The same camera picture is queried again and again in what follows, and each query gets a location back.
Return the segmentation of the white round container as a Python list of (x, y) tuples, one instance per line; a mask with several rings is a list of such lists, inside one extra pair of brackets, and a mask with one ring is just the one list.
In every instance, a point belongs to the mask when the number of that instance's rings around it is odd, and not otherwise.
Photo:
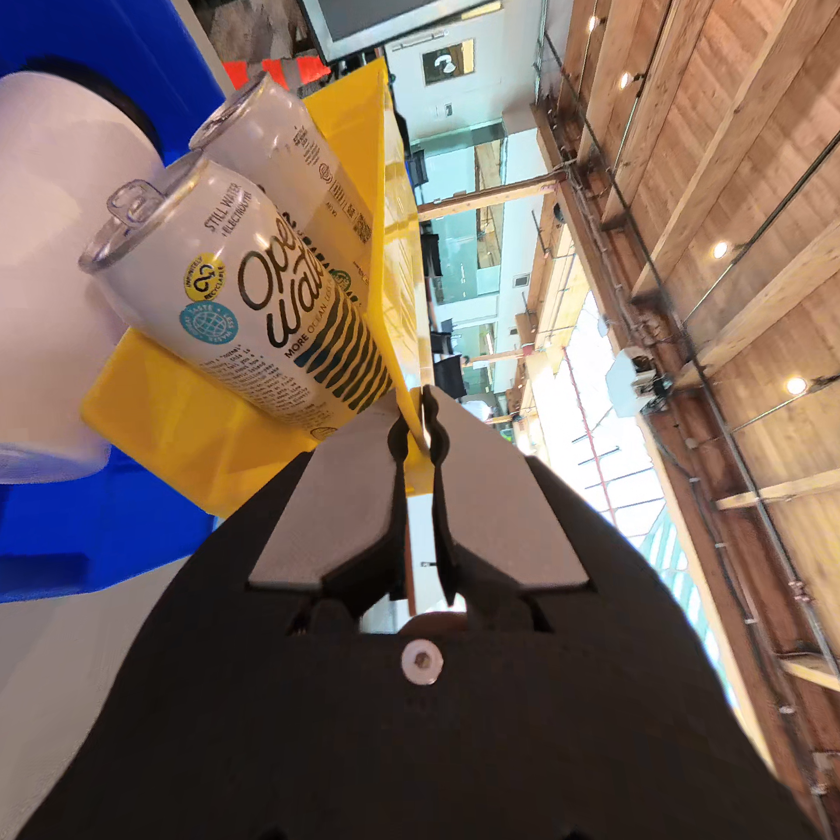
[(114, 190), (162, 171), (115, 104), (58, 75), (1, 82), (1, 482), (99, 472), (111, 445), (81, 418), (127, 326), (78, 259)]

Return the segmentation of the white can with small print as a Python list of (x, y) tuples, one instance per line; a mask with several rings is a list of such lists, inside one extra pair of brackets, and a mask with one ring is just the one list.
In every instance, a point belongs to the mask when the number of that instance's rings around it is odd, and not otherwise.
[(299, 98), (262, 70), (209, 116), (189, 148), (255, 183), (367, 312), (374, 215)]

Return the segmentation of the white can with round stickers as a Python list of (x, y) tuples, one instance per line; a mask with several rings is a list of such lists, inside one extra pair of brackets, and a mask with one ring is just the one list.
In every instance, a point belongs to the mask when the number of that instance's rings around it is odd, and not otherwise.
[(130, 327), (263, 413), (322, 441), (393, 388), (360, 309), (241, 174), (191, 152), (107, 209), (80, 268)]

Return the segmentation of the red plastic object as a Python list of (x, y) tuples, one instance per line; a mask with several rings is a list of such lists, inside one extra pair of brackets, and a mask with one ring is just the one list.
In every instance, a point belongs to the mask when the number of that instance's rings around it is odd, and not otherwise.
[(236, 90), (263, 73), (292, 92), (331, 75), (331, 69), (318, 56), (267, 58), (250, 62), (238, 59), (223, 62), (223, 67)]

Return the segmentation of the blue plastic bin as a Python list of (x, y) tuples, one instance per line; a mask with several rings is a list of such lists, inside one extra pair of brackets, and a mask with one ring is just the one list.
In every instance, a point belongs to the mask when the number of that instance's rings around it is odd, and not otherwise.
[[(75, 81), (135, 121), (163, 166), (228, 83), (189, 2), (1, 4), (2, 78)], [(94, 592), (189, 555), (214, 520), (112, 448), (97, 473), (2, 484), (2, 602)]]

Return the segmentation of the large yellow plastic bin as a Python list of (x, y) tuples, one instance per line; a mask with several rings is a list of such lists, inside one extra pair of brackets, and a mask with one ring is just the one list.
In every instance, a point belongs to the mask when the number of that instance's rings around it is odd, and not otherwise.
[[(434, 384), (417, 205), (384, 58), (305, 99), (373, 212), (370, 308), (412, 437), (406, 494), (430, 495), (434, 468), (419, 407)], [(316, 442), (265, 415), (141, 333), (129, 330), (86, 395), (82, 419), (205, 512), (227, 518)]]

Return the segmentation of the wall-mounted monitor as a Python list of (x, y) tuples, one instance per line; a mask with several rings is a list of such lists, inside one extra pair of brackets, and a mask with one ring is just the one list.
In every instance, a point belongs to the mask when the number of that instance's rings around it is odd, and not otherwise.
[(320, 58), (334, 64), (391, 43), (436, 43), (455, 25), (501, 10), (490, 1), (297, 1)]

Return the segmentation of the wooden post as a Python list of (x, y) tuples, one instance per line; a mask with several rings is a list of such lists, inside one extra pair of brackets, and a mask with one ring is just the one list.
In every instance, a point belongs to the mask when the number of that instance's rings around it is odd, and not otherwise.
[(446, 216), (474, 212), (521, 198), (554, 193), (565, 180), (565, 171), (559, 170), (509, 185), (497, 185), (474, 192), (459, 192), (447, 198), (438, 198), (430, 203), (418, 205), (417, 217), (421, 223), (432, 222)]

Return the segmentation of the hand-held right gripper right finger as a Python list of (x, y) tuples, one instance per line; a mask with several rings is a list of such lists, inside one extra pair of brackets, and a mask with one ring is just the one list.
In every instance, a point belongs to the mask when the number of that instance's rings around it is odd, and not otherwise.
[(590, 584), (526, 457), (435, 385), (422, 397), (444, 597), (574, 592)]

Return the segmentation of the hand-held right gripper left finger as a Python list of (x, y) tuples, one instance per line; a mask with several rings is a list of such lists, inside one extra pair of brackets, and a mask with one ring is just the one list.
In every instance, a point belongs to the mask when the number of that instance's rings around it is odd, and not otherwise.
[(388, 392), (311, 454), (250, 587), (341, 602), (359, 618), (403, 580), (408, 426)]

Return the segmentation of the white ceiling device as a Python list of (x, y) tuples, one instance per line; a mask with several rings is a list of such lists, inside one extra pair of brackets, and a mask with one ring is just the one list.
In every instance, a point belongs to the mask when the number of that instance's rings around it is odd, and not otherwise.
[(605, 375), (607, 394), (619, 418), (662, 411), (674, 384), (674, 377), (660, 370), (655, 357), (637, 346), (620, 350)]

